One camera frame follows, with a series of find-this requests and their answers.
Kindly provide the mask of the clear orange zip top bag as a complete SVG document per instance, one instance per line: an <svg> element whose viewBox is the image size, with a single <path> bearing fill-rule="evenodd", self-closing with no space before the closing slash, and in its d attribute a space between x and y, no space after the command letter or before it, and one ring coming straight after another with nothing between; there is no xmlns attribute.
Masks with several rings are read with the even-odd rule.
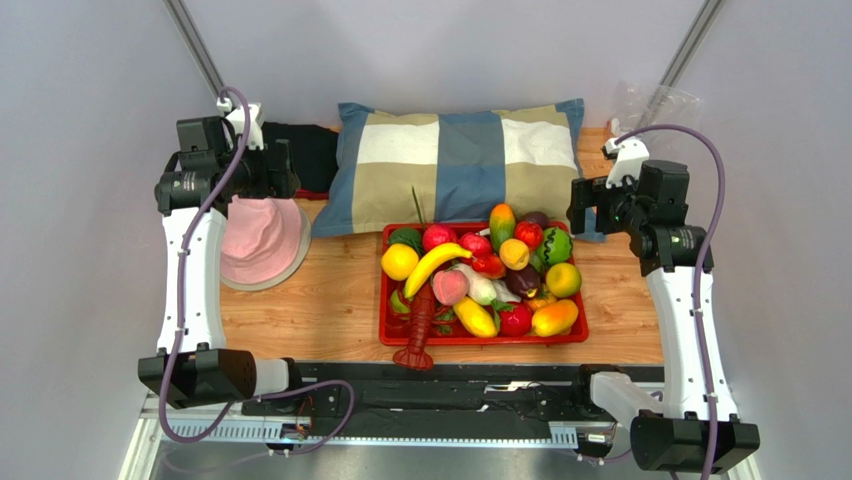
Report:
<svg viewBox="0 0 852 480"><path fill-rule="evenodd" d="M621 80L612 95L606 128L612 137L640 127L678 124L697 130L704 101L684 90ZM653 159L678 160L692 142L683 133L655 131L641 135Z"/></svg>

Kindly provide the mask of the green orange toy papaya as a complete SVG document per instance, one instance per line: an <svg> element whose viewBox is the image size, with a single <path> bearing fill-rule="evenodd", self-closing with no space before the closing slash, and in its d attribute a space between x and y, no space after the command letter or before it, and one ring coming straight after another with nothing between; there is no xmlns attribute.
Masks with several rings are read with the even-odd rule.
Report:
<svg viewBox="0 0 852 480"><path fill-rule="evenodd" d="M493 250L498 253L502 244L514 237L516 218L506 203L497 204L489 216L489 232Z"/></svg>

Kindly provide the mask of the orange yellow toy mango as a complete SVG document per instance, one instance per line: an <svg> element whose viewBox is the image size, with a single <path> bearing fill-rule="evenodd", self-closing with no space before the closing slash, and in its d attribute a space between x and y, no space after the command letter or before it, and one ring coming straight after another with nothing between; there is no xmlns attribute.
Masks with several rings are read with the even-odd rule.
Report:
<svg viewBox="0 0 852 480"><path fill-rule="evenodd" d="M573 300L559 300L533 313L531 333L539 337L560 335L570 330L578 317L579 307Z"/></svg>

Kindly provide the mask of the pink toy peach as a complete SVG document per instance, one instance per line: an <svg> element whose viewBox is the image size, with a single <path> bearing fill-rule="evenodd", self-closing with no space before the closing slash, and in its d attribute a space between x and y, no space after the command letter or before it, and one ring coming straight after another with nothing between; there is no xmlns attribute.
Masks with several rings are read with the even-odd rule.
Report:
<svg viewBox="0 0 852 480"><path fill-rule="evenodd" d="M449 307L463 300L469 290L467 276L456 269L442 270L435 273L431 284L436 300L442 305Z"/></svg>

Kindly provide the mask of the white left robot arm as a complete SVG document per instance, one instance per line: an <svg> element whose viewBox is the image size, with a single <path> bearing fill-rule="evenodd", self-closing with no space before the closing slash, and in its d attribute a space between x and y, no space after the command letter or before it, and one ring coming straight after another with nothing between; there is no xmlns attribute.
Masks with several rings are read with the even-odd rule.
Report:
<svg viewBox="0 0 852 480"><path fill-rule="evenodd" d="M290 359L230 349L220 312L221 249L233 197L290 198L298 186L288 143L269 148L262 119L180 120L180 148L155 186L167 253L167 293L156 353L139 360L143 385L175 409L243 402L287 390Z"/></svg>

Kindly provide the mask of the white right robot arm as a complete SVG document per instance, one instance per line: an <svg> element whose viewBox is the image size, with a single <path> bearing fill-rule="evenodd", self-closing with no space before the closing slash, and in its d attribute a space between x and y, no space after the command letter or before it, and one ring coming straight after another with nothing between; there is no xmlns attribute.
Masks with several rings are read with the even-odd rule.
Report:
<svg viewBox="0 0 852 480"><path fill-rule="evenodd" d="M756 425L743 421L728 390L715 334L709 234L687 224L690 175L683 164L650 160L635 173L572 183L567 216L585 229L626 233L658 316L664 358L660 399L620 368L584 365L579 403L605 412L629 432L645 471L723 475L760 446Z"/></svg>

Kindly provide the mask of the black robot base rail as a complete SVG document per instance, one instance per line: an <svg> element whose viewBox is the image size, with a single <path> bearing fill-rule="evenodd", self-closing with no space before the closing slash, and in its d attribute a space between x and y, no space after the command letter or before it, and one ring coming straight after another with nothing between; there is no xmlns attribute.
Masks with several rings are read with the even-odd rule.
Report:
<svg viewBox="0 0 852 480"><path fill-rule="evenodd" d="M557 424L612 427L614 419L581 404L574 364L438 364L414 371L392 363L301 362L305 386L294 400L246 403L246 416L307 420L337 439L425 441L549 440Z"/></svg>

